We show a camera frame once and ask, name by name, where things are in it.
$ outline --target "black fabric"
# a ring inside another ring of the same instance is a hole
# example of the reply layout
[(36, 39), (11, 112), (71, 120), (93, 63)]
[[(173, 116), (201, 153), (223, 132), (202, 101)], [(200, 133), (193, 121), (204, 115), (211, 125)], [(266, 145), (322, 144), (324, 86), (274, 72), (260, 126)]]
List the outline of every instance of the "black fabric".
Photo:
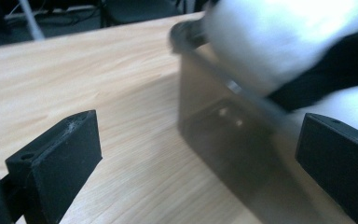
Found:
[(329, 49), (311, 69), (268, 96), (287, 111), (313, 105), (333, 91), (358, 86), (358, 33)]

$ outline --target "wood grain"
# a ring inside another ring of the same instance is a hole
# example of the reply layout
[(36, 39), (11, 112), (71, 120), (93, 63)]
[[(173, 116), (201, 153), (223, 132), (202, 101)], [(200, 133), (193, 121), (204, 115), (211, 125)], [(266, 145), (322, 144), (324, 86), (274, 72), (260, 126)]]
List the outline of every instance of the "wood grain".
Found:
[(103, 160), (62, 223), (260, 223), (176, 130), (168, 32), (200, 16), (0, 48), (0, 177), (15, 151), (96, 109)]

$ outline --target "floor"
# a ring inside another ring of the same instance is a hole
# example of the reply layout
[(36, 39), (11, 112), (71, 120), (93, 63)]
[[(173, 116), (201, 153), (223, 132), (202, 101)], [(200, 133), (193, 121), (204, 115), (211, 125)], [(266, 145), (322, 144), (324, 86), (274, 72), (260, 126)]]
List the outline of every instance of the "floor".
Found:
[[(192, 8), (193, 4), (193, 0), (188, 0), (187, 8)], [(46, 12), (35, 14), (36, 21), (46, 38), (100, 29), (100, 10), (93, 6), (70, 7), (66, 11), (56, 10), (53, 14)], [(33, 40), (22, 14), (7, 16), (6, 21), (11, 34), (0, 32), (0, 46)]]

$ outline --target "transparent plastic box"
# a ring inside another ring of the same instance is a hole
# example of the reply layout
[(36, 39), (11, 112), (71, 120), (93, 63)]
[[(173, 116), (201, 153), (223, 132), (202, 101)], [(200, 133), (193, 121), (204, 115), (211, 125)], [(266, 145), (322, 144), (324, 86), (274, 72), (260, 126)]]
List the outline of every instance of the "transparent plastic box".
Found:
[(201, 20), (171, 30), (181, 56), (178, 128), (263, 223), (353, 223), (296, 162), (299, 128), (202, 48)]

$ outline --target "black chair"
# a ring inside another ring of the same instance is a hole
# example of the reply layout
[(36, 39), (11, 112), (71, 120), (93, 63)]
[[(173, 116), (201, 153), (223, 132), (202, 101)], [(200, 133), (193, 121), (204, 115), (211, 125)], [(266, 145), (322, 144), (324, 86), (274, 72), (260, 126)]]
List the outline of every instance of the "black chair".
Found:
[(182, 1), (176, 0), (100, 0), (101, 28), (110, 25), (129, 24), (138, 21), (151, 21), (186, 13), (186, 0), (183, 11), (178, 7)]

